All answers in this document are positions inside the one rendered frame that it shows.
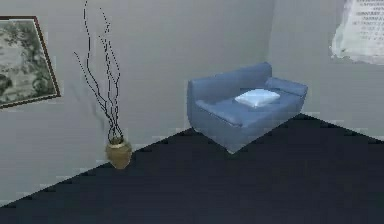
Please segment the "pale blue cushion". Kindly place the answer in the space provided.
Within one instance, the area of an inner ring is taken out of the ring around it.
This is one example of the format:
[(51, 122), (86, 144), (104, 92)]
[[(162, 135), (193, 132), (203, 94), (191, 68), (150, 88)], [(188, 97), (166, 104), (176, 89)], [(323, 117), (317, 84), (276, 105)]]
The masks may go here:
[(254, 89), (237, 96), (235, 101), (252, 108), (257, 108), (265, 106), (279, 98), (280, 95), (273, 91)]

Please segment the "bare black twigs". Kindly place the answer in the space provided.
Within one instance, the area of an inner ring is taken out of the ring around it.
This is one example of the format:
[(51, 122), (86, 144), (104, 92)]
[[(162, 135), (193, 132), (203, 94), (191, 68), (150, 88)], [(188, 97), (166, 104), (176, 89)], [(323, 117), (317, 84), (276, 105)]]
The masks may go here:
[(106, 77), (107, 77), (107, 96), (104, 97), (101, 93), (100, 84), (93, 75), (90, 67), (92, 42), (91, 33), (89, 30), (88, 18), (87, 18), (88, 0), (84, 1), (82, 19), (87, 36), (87, 51), (84, 61), (81, 61), (80, 55), (74, 52), (80, 69), (83, 73), (85, 83), (94, 94), (97, 104), (100, 106), (101, 111), (105, 115), (108, 121), (107, 129), (107, 141), (109, 144), (120, 144), (124, 141), (124, 134), (119, 124), (120, 109), (119, 109), (119, 96), (120, 96), (120, 80), (121, 69), (117, 60), (117, 56), (112, 47), (112, 41), (108, 38), (111, 32), (111, 23), (108, 21), (107, 16), (103, 9), (100, 9), (103, 20), (105, 23), (104, 35), (99, 35), (98, 38), (103, 47), (104, 62), (106, 65)]

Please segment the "brass floor vase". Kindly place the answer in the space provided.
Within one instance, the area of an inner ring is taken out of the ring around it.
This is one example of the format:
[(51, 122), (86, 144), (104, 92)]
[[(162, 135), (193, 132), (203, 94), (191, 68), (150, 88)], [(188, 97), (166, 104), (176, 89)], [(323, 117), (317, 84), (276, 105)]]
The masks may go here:
[(131, 161), (132, 146), (125, 140), (118, 144), (108, 144), (106, 157), (116, 169), (125, 169)]

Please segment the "brown framed landscape picture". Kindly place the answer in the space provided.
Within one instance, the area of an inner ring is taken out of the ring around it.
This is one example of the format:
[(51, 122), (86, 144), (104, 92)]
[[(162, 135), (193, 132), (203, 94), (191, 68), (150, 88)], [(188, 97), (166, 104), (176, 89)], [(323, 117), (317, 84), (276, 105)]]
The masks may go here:
[(0, 16), (0, 109), (60, 96), (38, 18)]

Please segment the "white text wall poster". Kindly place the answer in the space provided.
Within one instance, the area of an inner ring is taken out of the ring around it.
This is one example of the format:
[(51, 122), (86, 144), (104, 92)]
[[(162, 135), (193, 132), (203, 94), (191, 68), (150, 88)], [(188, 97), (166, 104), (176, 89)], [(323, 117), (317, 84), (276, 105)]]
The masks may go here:
[(332, 56), (384, 66), (384, 0), (345, 0)]

